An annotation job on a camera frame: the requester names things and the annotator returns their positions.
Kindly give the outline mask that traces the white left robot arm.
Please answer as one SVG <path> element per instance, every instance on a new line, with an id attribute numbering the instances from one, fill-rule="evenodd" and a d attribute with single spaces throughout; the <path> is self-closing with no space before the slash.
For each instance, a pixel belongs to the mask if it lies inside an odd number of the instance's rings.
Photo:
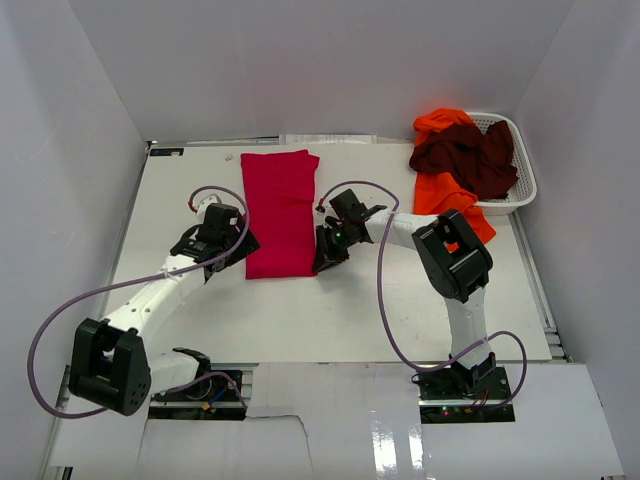
<path id="1" fill-rule="evenodd" d="M 157 394 L 182 391 L 199 399 L 211 387 L 207 356 L 184 347 L 149 360 L 151 341 L 165 321 L 211 277 L 245 259 L 259 244 L 234 206 L 210 201 L 197 224 L 171 248 L 158 278 L 144 282 L 125 304 L 76 329 L 71 394 L 124 416 Z"/>

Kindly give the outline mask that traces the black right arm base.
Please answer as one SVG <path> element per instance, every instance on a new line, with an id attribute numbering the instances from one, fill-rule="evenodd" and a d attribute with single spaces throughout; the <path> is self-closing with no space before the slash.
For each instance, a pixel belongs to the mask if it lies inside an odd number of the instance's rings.
<path id="1" fill-rule="evenodd" d="M 471 390 L 460 383 L 449 369 L 433 373 L 415 373 L 411 382 L 419 390 L 419 410 L 423 425 L 512 423 L 511 403 L 500 404 L 511 395 L 504 367 Z"/>

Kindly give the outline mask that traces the magenta t shirt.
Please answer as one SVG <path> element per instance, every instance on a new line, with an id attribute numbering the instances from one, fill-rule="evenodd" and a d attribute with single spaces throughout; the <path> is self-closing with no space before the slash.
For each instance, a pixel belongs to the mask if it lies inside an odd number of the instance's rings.
<path id="1" fill-rule="evenodd" d="M 306 150 L 241 155 L 250 230 L 260 244 L 246 260 L 246 279 L 314 275 L 313 204 L 319 163 Z"/>

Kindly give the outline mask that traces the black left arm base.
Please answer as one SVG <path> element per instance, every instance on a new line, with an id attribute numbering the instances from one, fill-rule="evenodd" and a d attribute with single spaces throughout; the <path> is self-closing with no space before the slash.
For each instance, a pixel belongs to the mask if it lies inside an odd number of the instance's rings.
<path id="1" fill-rule="evenodd" d="M 154 402 L 160 413 L 171 420 L 242 421 L 245 408 L 233 384 L 242 390 L 241 370 L 223 371 L 224 376 L 211 376 L 188 389 L 158 394 Z"/>

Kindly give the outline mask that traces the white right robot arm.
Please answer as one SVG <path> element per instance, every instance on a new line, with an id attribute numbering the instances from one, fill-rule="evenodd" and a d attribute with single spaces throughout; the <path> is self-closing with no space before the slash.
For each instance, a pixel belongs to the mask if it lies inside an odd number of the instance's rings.
<path id="1" fill-rule="evenodd" d="M 315 228 L 316 252 L 312 271 L 320 273 L 349 259 L 359 243 L 379 246 L 376 295 L 389 343 L 406 365 L 426 376 L 444 370 L 453 390 L 472 399 L 484 391 L 496 368 L 488 344 L 484 299 L 493 260 L 462 213 L 450 209 L 436 216 L 399 213 L 396 207 L 365 206 L 351 189 L 329 201 L 334 214 Z M 435 367 L 409 360 L 393 337 L 383 295 L 384 251 L 388 244 L 413 250 L 433 289 L 444 299 L 451 335 L 449 359 Z"/>

